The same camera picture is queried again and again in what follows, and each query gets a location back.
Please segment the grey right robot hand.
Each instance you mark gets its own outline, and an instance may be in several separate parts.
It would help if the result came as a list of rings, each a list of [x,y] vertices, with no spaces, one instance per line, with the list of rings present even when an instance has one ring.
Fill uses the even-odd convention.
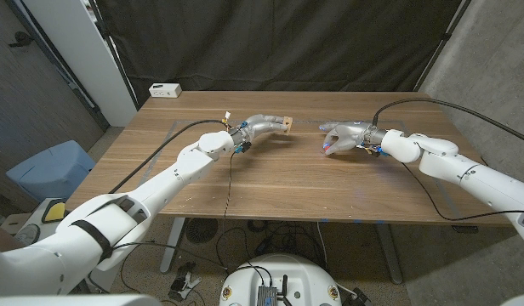
[[[327,132],[322,147],[327,156],[357,147],[381,145],[387,134],[385,129],[379,129],[369,122],[327,122],[319,129]]]

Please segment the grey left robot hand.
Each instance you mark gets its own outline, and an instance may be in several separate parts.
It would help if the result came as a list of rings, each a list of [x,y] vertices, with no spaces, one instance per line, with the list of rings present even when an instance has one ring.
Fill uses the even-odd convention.
[[[244,122],[236,126],[235,131],[230,131],[234,145],[244,142],[252,142],[262,133],[285,132],[288,126],[283,123],[284,118],[281,116],[270,115],[253,115]]]

